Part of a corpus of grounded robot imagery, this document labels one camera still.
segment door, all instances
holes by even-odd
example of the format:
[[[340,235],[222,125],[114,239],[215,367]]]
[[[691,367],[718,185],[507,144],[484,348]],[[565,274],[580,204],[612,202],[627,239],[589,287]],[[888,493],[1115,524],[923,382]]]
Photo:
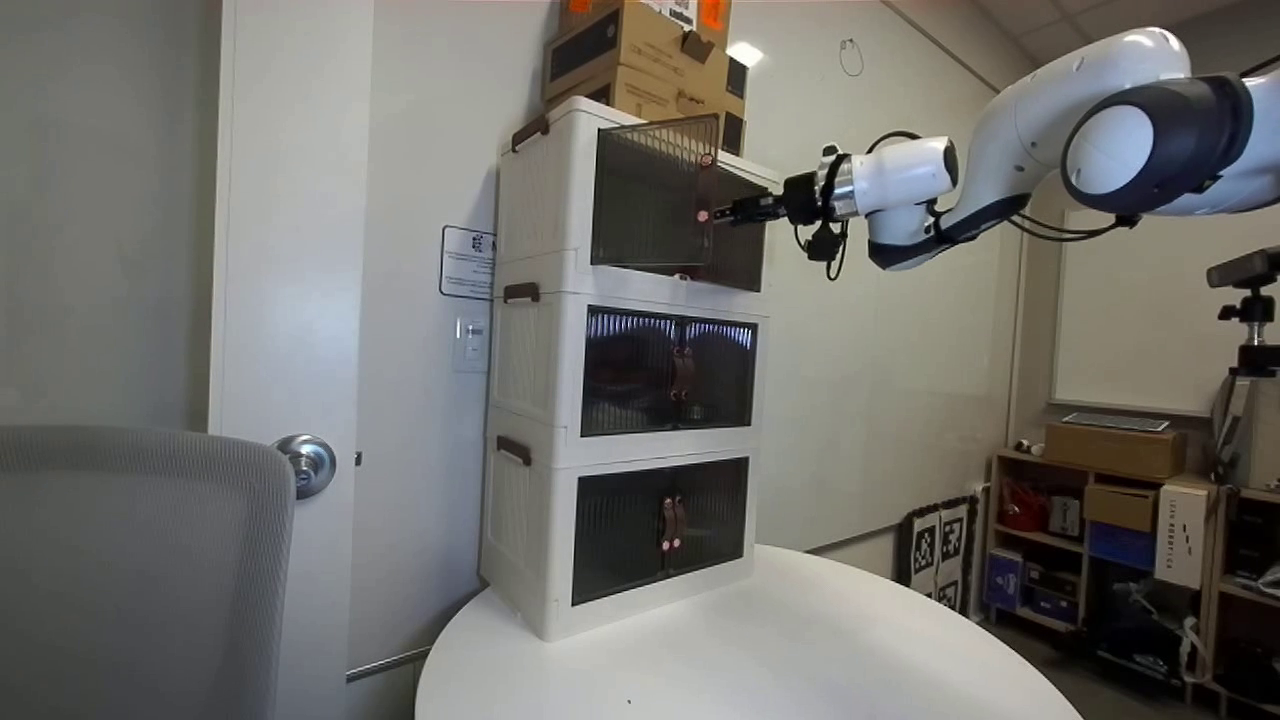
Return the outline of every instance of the door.
[[[298,505],[285,720],[344,718],[371,6],[225,0],[208,433],[336,447]]]

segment robotic arm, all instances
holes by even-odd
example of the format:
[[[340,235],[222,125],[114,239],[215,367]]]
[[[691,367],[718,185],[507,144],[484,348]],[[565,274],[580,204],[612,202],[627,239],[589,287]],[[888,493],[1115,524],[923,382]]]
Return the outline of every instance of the robotic arm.
[[[786,197],[737,204],[728,221],[818,226],[814,261],[839,255],[849,217],[870,221],[870,255],[912,267],[1018,221],[1059,170],[1086,210],[1135,226],[1145,211],[1210,217],[1280,202],[1280,77],[1194,77],[1183,46],[1135,30],[1070,54],[1005,90],[969,156],[943,137],[888,137],[866,156],[828,151]]]

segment ceiling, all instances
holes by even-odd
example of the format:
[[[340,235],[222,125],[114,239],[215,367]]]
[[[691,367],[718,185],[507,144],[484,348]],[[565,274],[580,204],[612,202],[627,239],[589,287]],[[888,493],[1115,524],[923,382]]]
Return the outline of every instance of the ceiling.
[[[1066,58],[1090,42],[1179,24],[1238,0],[978,0],[1031,61]]]

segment drawer handle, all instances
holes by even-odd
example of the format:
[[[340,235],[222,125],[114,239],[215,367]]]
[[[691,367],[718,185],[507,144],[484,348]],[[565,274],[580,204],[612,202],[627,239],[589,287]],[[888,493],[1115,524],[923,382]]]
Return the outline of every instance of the drawer handle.
[[[516,304],[516,302],[539,304],[546,287],[539,285],[504,285],[504,304]]]
[[[496,435],[492,447],[496,447],[496,454],[507,454],[507,456],[516,456],[526,468],[533,468],[533,447],[522,443],[522,442]]]

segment door handle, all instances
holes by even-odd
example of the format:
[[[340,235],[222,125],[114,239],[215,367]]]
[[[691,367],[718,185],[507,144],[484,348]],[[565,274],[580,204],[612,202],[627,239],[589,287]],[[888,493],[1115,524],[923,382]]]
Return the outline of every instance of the door handle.
[[[336,454],[321,435],[285,435],[278,454],[293,468],[298,502],[321,497],[336,477]]]

